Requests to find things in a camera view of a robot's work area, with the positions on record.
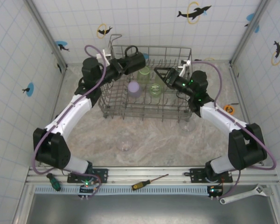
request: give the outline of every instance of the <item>purple cup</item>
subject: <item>purple cup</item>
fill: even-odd
[[[127,86],[127,92],[130,97],[137,98],[137,97],[141,96],[142,89],[141,89],[141,86],[137,82],[131,81],[129,83],[129,85]]]

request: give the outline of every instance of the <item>screwdriver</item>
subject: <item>screwdriver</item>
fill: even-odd
[[[47,178],[49,178],[52,187],[53,187],[56,191],[60,191],[60,190],[61,190],[60,184],[59,184],[58,180],[53,176],[53,174],[48,173],[48,174],[47,174]]]
[[[163,176],[159,176],[158,178],[155,178],[155,179],[153,179],[153,180],[147,180],[147,181],[139,182],[139,183],[137,183],[137,184],[132,185],[132,189],[133,189],[133,190],[138,190],[138,189],[140,189],[140,188],[145,187],[145,186],[148,185],[148,184],[151,184],[152,181],[158,180],[158,179],[160,179],[160,178],[162,178],[162,177],[165,177],[165,176],[168,176],[168,175],[169,175],[169,174],[166,174],[166,175],[163,175]]]

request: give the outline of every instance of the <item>metal corner post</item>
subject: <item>metal corner post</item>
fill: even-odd
[[[23,0],[25,5],[27,6],[28,10],[30,11],[32,17],[34,18],[35,22],[37,23],[39,29],[41,30],[42,34],[44,35],[45,39],[47,40],[49,46],[51,47],[53,54],[55,55],[58,64],[63,67],[63,69],[66,68],[66,62],[61,55],[58,47],[55,44],[55,41],[49,32],[46,24],[44,23],[41,15],[39,14],[33,0]]]
[[[261,0],[253,19],[251,20],[250,24],[248,25],[248,28],[246,32],[244,33],[242,39],[240,40],[237,49],[235,50],[235,53],[232,56],[231,59],[231,65],[235,64],[242,53],[243,49],[245,48],[246,44],[248,43],[248,40],[250,39],[251,35],[253,34],[254,30],[259,24],[259,21],[265,12],[268,4],[270,3],[271,0]]]

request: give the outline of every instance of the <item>dish rack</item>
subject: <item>dish rack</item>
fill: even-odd
[[[112,58],[121,58],[125,55],[125,49],[128,45],[112,45],[113,39],[110,37],[110,51]],[[191,48],[184,47],[168,47],[168,46],[137,46],[139,52],[146,53],[149,58],[146,59],[146,66],[150,68],[150,80],[147,84],[140,84],[142,87],[142,95],[139,98],[128,96],[127,86],[131,81],[137,81],[137,73],[123,75],[119,80],[101,87],[102,95],[98,100],[98,106],[105,118],[111,116],[139,117],[142,118],[158,118],[189,119],[191,113],[188,107],[189,97],[183,93],[168,88],[166,85],[162,88],[159,97],[152,97],[149,88],[154,84],[155,67],[170,67],[177,69],[181,60],[192,61]],[[193,73],[192,66],[186,70],[186,78],[189,79]]]

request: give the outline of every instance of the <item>marble floor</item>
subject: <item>marble floor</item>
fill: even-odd
[[[223,89],[218,104],[237,103],[228,63],[215,63],[223,76]],[[66,71],[55,113],[59,114],[72,98],[82,77],[82,66],[69,66]],[[215,98],[219,89],[218,74],[205,64],[194,64],[193,70],[205,71],[208,76],[208,93]],[[243,120],[239,105],[234,116]],[[95,105],[72,130],[67,144],[76,157],[91,161],[94,166],[191,166],[204,165],[228,151],[228,136],[210,122],[195,114],[196,128],[184,132],[177,120],[144,119],[109,116]],[[127,152],[116,148],[120,136],[130,136],[133,147]]]

